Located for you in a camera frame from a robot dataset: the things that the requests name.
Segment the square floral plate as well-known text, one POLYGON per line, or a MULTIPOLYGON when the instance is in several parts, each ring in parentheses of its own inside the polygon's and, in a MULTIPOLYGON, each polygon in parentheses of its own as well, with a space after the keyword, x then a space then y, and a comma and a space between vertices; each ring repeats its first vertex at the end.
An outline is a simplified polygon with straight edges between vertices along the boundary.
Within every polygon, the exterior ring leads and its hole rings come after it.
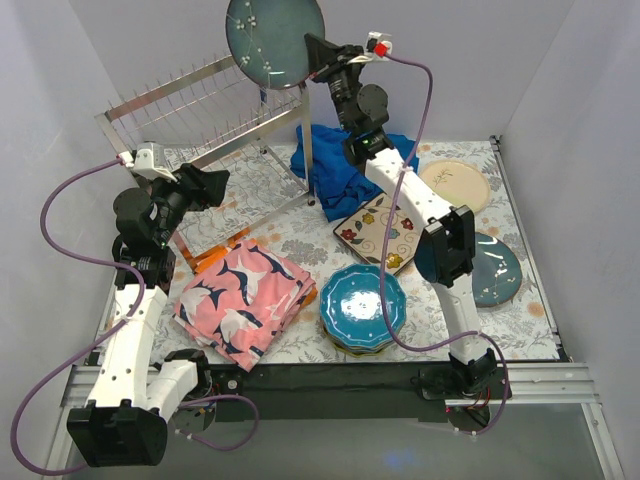
MULTIPOLYGON (((390 215, 391 198, 381 193, 363 204, 354 214, 334 228, 334 235, 363 263, 379 265, 382 260, 383 235, 390 215)), ((413 222, 396 208, 389 234, 386 270, 397 275, 415 255, 419 232, 413 222)))

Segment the cream round plate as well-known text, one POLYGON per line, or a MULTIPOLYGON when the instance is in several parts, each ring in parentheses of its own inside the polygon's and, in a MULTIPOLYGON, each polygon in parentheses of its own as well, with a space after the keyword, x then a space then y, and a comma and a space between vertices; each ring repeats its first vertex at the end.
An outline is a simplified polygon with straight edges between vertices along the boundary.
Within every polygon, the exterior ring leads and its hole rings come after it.
POLYGON ((420 178, 440 197, 454 206, 468 206, 474 213, 490 201, 491 188, 486 177, 473 165, 454 159, 428 163, 420 178))

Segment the yellow plate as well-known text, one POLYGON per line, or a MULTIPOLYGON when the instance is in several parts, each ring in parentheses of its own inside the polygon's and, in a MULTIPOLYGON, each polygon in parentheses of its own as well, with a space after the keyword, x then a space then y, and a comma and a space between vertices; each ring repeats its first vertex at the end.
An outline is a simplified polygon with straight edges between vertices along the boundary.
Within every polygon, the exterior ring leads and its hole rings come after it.
POLYGON ((334 343, 352 352, 378 352, 393 342, 388 330, 378 322, 323 320, 322 326, 334 343))

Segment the blue polka dot plate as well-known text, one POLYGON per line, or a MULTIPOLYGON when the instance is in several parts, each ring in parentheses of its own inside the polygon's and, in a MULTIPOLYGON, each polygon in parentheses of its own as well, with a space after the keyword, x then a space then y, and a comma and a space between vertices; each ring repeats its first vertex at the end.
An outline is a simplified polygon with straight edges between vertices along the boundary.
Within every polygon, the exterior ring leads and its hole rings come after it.
POLYGON ((331 335, 328 336, 328 339, 335 346, 336 349, 355 358, 378 355, 389 346, 389 343, 386 343, 386 344, 379 345, 375 348, 367 348, 367 347, 352 348, 340 342, 337 338, 331 335))

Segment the dark teal round plate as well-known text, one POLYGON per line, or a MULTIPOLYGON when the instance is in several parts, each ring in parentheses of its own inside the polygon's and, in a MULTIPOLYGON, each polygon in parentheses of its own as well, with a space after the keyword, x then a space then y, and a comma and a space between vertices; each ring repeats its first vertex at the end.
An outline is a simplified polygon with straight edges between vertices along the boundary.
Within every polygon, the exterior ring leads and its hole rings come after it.
POLYGON ((523 274, 514 252, 501 240, 475 233, 472 289, 479 308, 492 308, 511 300, 521 286, 523 274))

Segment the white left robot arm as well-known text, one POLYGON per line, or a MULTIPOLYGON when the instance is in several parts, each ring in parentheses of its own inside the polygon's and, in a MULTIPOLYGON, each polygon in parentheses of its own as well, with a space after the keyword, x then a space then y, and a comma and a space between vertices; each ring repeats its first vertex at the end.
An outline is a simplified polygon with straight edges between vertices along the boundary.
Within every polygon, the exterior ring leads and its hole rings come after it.
POLYGON ((168 423, 186 398, 205 398, 213 386, 202 351, 170 353, 148 378, 156 329, 168 301, 176 256, 168 245, 188 212, 221 205, 227 170, 203 171, 185 163, 171 180, 130 188, 113 203, 115 313, 123 326, 110 337, 98 378, 85 405, 71 410, 67 430, 91 467, 155 466, 162 460, 168 423))

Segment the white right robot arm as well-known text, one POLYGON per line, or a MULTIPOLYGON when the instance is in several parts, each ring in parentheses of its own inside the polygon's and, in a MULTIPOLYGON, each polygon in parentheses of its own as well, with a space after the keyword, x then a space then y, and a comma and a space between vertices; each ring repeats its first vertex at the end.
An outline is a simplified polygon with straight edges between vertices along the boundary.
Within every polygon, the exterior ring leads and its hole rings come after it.
POLYGON ((371 62, 392 59, 386 34, 372 32, 365 46, 338 46, 312 33, 304 36, 309 77, 327 84, 340 127, 347 132, 348 162, 392 199, 420 233, 414 264, 440 302, 447 331, 454 389, 464 397, 488 390, 497 371, 495 347, 480 331, 472 290, 475 219, 467 206, 456 207, 419 178, 393 145, 383 126, 389 119, 388 95, 359 76, 371 62))

